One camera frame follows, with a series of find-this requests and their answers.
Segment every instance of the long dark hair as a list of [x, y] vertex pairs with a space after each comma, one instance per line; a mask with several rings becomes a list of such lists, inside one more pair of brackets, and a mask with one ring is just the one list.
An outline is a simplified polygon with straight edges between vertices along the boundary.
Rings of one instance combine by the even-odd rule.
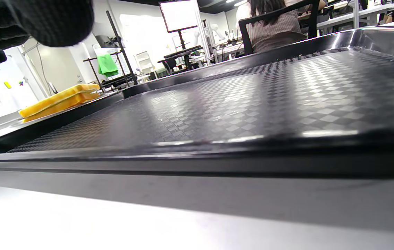
[[[257, 16], [257, 14], [270, 13], [275, 10], [286, 7], [284, 0], [248, 0], [251, 5], [251, 16]], [[273, 24], [277, 18], [271, 20], [264, 20], [263, 24]]]

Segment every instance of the yellow sponge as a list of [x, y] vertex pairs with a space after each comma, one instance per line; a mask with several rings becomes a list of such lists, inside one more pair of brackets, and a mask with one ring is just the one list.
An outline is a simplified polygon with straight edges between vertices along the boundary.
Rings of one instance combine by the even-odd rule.
[[66, 100], [68, 98], [71, 98], [74, 95], [77, 95], [79, 93], [84, 93], [84, 92], [90, 93], [90, 92], [94, 92], [99, 89], [100, 89], [100, 86], [98, 84], [78, 84], [78, 85], [68, 88], [67, 90], [63, 90], [55, 95], [52, 95], [51, 97], [46, 98], [46, 99], [38, 102], [35, 105], [32, 105], [32, 106], [27, 107], [25, 109], [21, 109], [19, 111], [19, 114], [24, 118], [30, 117], [30, 116], [35, 115], [43, 110], [46, 110], [52, 106], [57, 105], [57, 104], [61, 103], [62, 101]]
[[34, 115], [26, 117], [23, 120], [23, 122], [30, 122], [31, 120], [35, 120], [35, 119], [38, 119], [38, 118], [41, 118], [41, 117], [45, 117], [45, 116], [48, 116], [48, 115], [51, 115], [51, 114], [55, 114], [55, 113], [57, 113], [59, 111], [66, 110], [68, 108], [71, 108], [73, 106], [77, 106], [79, 104], [88, 102], [88, 101], [96, 99], [98, 97], [100, 97], [100, 95], [98, 93], [87, 93], [87, 92], [79, 93], [79, 94], [76, 94], [76, 95], [74, 95], [72, 97], [67, 98], [66, 100], [64, 100], [64, 101], [62, 101], [62, 102], [60, 102], [60, 103], [58, 103], [58, 104], [56, 104], [54, 106], [51, 106], [50, 108], [47, 108], [47, 109], [45, 109], [45, 110], [43, 110], [41, 112], [38, 112], [38, 113], [36, 113]]

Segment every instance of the diamond pattern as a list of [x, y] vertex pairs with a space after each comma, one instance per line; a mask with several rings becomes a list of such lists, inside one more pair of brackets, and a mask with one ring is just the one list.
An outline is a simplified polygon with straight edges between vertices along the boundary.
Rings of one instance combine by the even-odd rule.
[[335, 49], [149, 91], [11, 152], [394, 126], [394, 57]]

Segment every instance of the green bag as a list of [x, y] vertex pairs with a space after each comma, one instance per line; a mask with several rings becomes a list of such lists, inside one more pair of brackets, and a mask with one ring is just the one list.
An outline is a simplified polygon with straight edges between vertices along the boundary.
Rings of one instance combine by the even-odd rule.
[[106, 77], [118, 75], [118, 68], [111, 55], [105, 54], [97, 57], [98, 73]]

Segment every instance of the striped shirt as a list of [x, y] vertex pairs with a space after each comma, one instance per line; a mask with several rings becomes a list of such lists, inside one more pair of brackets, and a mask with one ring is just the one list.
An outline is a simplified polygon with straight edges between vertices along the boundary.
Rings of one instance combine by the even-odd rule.
[[[285, 5], [293, 5], [296, 2], [298, 1], [292, 0], [292, 2], [288, 3], [285, 1]], [[307, 9], [308, 6], [281, 14], [273, 24], [264, 25], [263, 22], [256, 22], [254, 26], [247, 24], [246, 29], [251, 40], [252, 50], [254, 52], [265, 52], [305, 40], [307, 37], [300, 30], [297, 13], [304, 12]], [[249, 3], [240, 5], [237, 9], [237, 25], [238, 20], [249, 17], [251, 17], [251, 5]]]

